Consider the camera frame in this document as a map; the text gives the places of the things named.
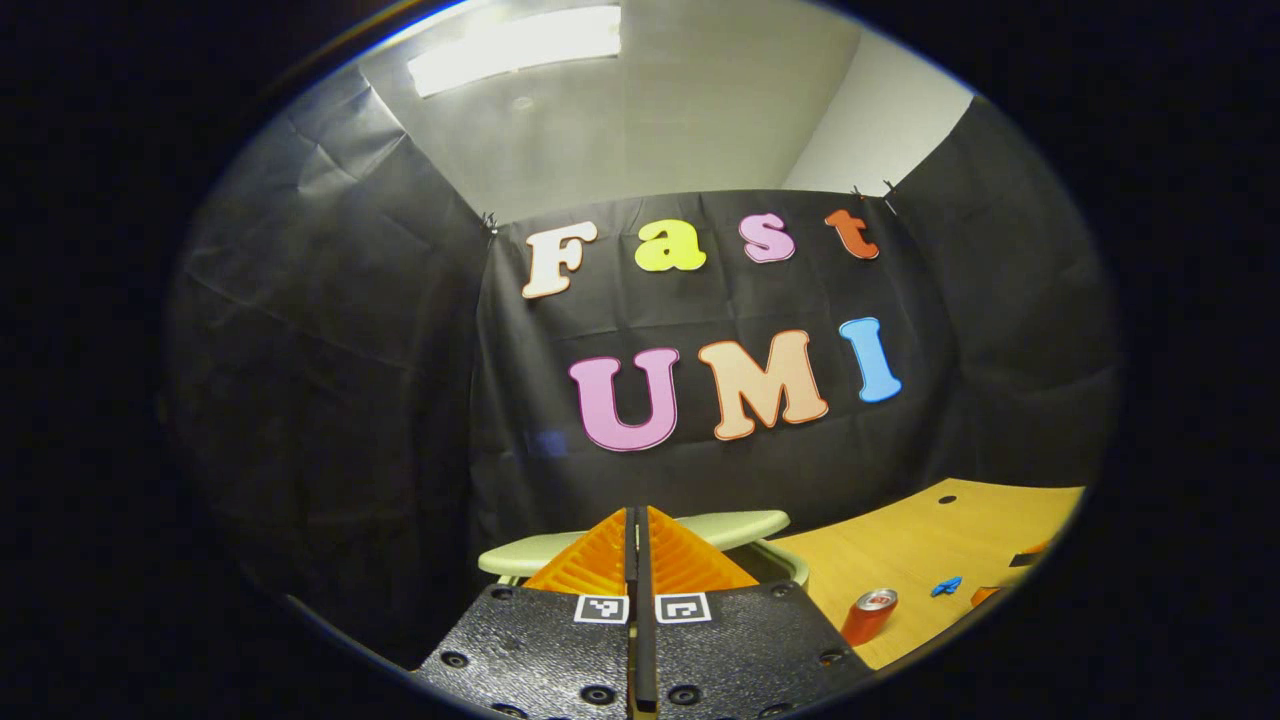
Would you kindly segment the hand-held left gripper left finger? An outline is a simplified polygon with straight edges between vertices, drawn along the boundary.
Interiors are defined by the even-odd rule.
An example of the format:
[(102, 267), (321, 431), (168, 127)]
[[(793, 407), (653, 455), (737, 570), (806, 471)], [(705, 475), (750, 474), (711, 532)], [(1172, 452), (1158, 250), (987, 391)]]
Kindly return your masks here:
[(630, 719), (635, 530), (621, 509), (525, 583), (486, 587), (416, 680), (485, 717)]

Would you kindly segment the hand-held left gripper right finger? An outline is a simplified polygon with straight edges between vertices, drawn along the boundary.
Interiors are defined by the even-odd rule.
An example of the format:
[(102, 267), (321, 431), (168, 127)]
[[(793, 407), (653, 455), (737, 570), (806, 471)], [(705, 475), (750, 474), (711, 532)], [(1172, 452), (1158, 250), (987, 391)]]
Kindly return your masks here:
[(870, 680), (806, 592), (805, 565), (758, 578), (730, 559), (788, 523), (777, 510), (637, 509), (637, 717), (785, 717)]

